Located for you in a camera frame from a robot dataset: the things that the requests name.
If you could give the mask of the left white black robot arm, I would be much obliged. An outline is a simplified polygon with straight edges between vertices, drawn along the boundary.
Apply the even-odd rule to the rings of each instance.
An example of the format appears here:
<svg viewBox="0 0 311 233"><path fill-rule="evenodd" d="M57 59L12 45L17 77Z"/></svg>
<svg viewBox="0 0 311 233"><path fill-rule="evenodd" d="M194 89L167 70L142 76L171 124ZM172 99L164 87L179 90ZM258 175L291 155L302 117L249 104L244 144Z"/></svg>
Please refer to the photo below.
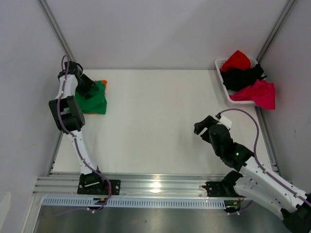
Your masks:
<svg viewBox="0 0 311 233"><path fill-rule="evenodd" d="M84 141L83 127L86 121L75 94L89 99L92 97L92 91L99 89L95 82L83 73L82 66L74 61L62 62L58 80L60 82L58 93L55 99L49 101L56 126L69 138L79 162L80 173L83 175L98 173L98 165Z"/></svg>

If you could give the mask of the green t shirt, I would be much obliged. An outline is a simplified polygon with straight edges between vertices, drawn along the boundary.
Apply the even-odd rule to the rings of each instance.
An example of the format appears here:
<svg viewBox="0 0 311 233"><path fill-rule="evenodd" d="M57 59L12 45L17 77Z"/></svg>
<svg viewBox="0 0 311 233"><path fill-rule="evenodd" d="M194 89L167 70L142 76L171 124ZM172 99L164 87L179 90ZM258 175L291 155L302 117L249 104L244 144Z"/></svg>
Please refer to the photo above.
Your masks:
<svg viewBox="0 0 311 233"><path fill-rule="evenodd" d="M105 90L107 86L106 80L96 81L99 90L92 90L93 96L89 99L83 98L75 91L75 99L84 114L105 115L107 109L107 100L105 98Z"/></svg>

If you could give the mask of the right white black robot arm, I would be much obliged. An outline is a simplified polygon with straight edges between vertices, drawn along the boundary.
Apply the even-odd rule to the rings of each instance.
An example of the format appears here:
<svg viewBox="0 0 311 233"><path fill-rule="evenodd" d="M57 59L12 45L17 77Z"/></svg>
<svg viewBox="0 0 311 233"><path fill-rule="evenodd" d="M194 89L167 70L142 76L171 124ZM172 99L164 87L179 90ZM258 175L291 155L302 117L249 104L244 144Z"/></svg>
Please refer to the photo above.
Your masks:
<svg viewBox="0 0 311 233"><path fill-rule="evenodd" d="M194 133L211 144L216 156L232 169L220 182L220 192L253 200L279 217L292 233L311 231L311 195L268 169L247 147L234 142L222 118L207 116L195 123Z"/></svg>

